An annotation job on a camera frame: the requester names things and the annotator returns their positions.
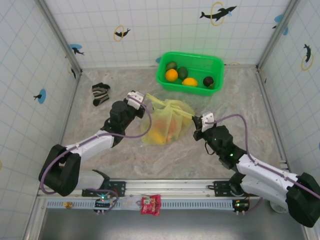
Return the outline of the yellow-green avocado print plastic bag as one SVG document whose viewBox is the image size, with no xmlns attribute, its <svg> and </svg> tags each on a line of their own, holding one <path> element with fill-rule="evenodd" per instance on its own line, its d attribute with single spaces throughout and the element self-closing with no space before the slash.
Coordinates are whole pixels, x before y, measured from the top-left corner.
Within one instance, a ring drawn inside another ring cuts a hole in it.
<svg viewBox="0 0 320 240">
<path fill-rule="evenodd" d="M 147 94 L 146 97 L 151 101 L 153 112 L 151 115 L 151 121 L 145 119 L 140 126 L 141 132 L 145 132 L 148 128 L 158 129 L 166 138 L 170 125 L 176 126 L 176 141 L 184 135 L 184 133 L 190 128 L 192 124 L 192 117 L 195 116 L 195 111 L 185 102 L 176 99 L 160 100 L 151 94 Z M 146 135 L 141 139 L 145 144 Z"/>
</svg>

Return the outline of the orange-red fake persimmon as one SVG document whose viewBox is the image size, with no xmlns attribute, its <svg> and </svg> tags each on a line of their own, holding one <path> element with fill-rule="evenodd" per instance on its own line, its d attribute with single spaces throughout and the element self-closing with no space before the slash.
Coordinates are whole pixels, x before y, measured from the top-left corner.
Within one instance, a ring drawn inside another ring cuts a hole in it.
<svg viewBox="0 0 320 240">
<path fill-rule="evenodd" d="M 177 127 L 171 124 L 168 128 L 166 142 L 171 143 L 176 141 L 176 133 L 177 133 Z"/>
</svg>

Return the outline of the yellow fake mango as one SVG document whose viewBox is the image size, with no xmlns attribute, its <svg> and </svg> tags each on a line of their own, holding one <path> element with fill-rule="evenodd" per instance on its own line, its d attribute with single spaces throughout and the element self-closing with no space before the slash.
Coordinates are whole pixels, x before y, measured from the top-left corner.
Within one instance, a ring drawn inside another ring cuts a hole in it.
<svg viewBox="0 0 320 240">
<path fill-rule="evenodd" d="M 164 145 L 166 137 L 157 128 L 151 128 L 146 135 L 145 141 L 148 144 Z"/>
</svg>

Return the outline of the green plastic basket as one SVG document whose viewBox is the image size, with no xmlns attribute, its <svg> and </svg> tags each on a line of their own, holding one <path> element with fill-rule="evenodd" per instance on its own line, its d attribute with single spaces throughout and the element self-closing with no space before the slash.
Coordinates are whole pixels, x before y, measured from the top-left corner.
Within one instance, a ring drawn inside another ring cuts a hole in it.
<svg viewBox="0 0 320 240">
<path fill-rule="evenodd" d="M 188 77 L 198 82 L 197 87 L 182 85 L 182 80 L 167 81 L 165 78 L 166 64 L 174 61 L 177 67 L 185 67 L 188 70 Z M 214 79 L 214 88 L 209 89 L 203 85 L 203 79 L 211 76 Z M 170 51 L 166 52 L 160 60 L 156 80 L 165 90 L 182 92 L 200 96 L 211 96 L 218 92 L 224 82 L 224 63 L 215 56 Z"/>
</svg>

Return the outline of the yellow fake lemon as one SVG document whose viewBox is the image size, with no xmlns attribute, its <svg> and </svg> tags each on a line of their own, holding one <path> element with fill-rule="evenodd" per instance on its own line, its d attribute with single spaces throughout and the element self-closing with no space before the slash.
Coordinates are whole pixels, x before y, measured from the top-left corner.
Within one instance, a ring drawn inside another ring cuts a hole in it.
<svg viewBox="0 0 320 240">
<path fill-rule="evenodd" d="M 187 77 L 182 81 L 181 84 L 184 86 L 189 86 L 189 87 L 197 87 L 198 81 L 193 77 Z"/>
</svg>

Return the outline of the dark fake mangosteen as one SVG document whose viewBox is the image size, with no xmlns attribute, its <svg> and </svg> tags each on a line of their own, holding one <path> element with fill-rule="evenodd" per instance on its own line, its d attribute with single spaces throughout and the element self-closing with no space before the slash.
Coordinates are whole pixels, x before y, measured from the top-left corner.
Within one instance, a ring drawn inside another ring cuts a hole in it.
<svg viewBox="0 0 320 240">
<path fill-rule="evenodd" d="M 213 89 L 215 86 L 215 81 L 214 81 L 213 77 L 211 77 L 211 76 L 206 76 L 203 79 L 202 83 L 207 89 Z"/>
</svg>

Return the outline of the fake orange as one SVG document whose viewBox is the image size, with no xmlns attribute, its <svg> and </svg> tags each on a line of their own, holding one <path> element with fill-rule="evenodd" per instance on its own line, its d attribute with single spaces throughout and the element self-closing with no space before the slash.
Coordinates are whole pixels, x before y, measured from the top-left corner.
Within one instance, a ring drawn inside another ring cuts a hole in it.
<svg viewBox="0 0 320 240">
<path fill-rule="evenodd" d="M 175 80 L 177 80 L 179 77 L 178 72 L 172 68 L 169 69 L 166 73 L 165 73 L 165 79 L 169 82 L 174 82 Z"/>
</svg>

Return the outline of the black and white striped sock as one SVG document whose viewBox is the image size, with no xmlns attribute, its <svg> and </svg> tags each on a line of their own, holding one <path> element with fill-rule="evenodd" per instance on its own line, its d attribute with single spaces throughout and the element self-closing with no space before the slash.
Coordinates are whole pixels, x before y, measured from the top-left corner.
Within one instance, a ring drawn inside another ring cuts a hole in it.
<svg viewBox="0 0 320 240">
<path fill-rule="evenodd" d="M 111 87 L 108 84 L 104 84 L 102 82 L 92 86 L 92 93 L 94 96 L 93 105 L 95 107 L 110 99 L 108 94 L 110 89 Z"/>
</svg>

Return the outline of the controller board with green light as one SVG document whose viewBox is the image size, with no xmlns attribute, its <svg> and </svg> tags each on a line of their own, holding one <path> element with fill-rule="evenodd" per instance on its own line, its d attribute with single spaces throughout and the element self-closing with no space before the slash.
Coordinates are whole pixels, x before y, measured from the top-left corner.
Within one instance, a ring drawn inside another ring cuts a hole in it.
<svg viewBox="0 0 320 240">
<path fill-rule="evenodd" d="M 247 198 L 233 200 L 232 207 L 237 216 L 243 215 L 250 209 L 250 201 Z"/>
<path fill-rule="evenodd" d="M 104 192 L 98 194 L 98 199 L 94 203 L 94 212 L 96 215 L 104 215 L 117 206 L 119 196 L 116 192 Z"/>
</svg>

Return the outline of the clear suction cup holder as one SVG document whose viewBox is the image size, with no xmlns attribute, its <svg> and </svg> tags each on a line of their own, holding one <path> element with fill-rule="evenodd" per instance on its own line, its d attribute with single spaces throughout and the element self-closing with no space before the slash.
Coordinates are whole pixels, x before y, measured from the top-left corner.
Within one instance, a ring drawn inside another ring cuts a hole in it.
<svg viewBox="0 0 320 240">
<path fill-rule="evenodd" d="M 269 202 L 269 204 L 270 204 L 271 209 L 278 214 L 285 214 L 288 212 L 287 209 L 283 208 L 282 206 L 280 206 L 278 204 L 275 204 L 273 202 Z"/>
</svg>

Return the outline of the red snack packet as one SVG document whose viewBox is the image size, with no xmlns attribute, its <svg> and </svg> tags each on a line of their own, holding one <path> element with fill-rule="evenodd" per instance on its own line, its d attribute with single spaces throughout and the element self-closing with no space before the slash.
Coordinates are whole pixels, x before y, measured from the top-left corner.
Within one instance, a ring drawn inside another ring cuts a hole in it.
<svg viewBox="0 0 320 240">
<path fill-rule="evenodd" d="M 159 216 L 161 210 L 161 195 L 143 196 L 141 198 L 141 210 L 142 215 Z"/>
</svg>

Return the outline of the grey metal panel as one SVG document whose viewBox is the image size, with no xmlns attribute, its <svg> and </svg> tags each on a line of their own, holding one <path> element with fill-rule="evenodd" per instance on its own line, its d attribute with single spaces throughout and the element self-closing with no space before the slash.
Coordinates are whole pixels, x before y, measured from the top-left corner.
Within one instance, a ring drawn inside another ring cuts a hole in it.
<svg viewBox="0 0 320 240">
<path fill-rule="evenodd" d="M 47 210 L 39 240 L 306 240 L 303 227 L 267 205 L 245 216 L 229 211 Z"/>
</svg>

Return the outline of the aluminium rear rail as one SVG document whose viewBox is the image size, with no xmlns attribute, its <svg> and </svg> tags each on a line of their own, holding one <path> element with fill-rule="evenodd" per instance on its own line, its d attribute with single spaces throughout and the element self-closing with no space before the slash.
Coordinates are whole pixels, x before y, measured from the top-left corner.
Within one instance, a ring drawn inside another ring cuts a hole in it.
<svg viewBox="0 0 320 240">
<path fill-rule="evenodd" d="M 86 67 L 83 71 L 102 71 L 102 70 L 157 70 L 158 65 L 152 66 L 118 66 L 118 67 Z M 224 68 L 253 68 L 256 69 L 257 66 L 254 64 L 225 64 Z"/>
</svg>

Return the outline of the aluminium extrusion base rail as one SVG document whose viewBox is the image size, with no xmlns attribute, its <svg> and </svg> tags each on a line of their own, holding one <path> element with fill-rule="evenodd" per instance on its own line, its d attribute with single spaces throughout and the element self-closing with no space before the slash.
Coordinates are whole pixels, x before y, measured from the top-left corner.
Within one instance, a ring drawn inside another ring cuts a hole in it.
<svg viewBox="0 0 320 240">
<path fill-rule="evenodd" d="M 125 182 L 125 186 L 107 189 L 115 191 L 120 198 L 160 195 L 163 200 L 208 199 L 233 200 L 237 196 L 215 196 L 215 191 L 208 189 L 214 179 L 113 179 L 111 182 Z"/>
</svg>

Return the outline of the aluminium corner post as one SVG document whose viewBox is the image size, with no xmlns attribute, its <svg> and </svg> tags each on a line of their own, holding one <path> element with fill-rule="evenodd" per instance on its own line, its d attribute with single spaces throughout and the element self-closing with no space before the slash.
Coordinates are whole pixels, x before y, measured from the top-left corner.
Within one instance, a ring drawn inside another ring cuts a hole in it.
<svg viewBox="0 0 320 240">
<path fill-rule="evenodd" d="M 266 64 L 272 51 L 275 49 L 278 41 L 280 40 L 280 38 L 283 35 L 286 28 L 288 27 L 289 21 L 292 18 L 293 14 L 295 13 L 300 2 L 301 2 L 301 0 L 290 0 L 289 1 L 287 8 L 282 15 L 281 20 L 279 21 L 279 23 L 277 24 L 277 26 L 275 28 L 275 32 L 273 33 L 272 37 L 270 38 L 258 64 L 256 65 L 256 70 L 258 72 L 260 72 L 260 70 Z"/>
<path fill-rule="evenodd" d="M 45 0 L 35 0 L 36 5 L 39 7 L 43 17 L 45 18 L 47 24 L 52 30 L 54 36 L 56 37 L 58 43 L 62 47 L 65 57 L 68 59 L 71 64 L 73 70 L 76 73 L 76 80 L 82 75 L 82 68 L 80 67 L 74 52 L 70 49 L 69 44 L 62 33 L 60 27 L 58 26 L 52 12 L 50 11 Z"/>
</svg>

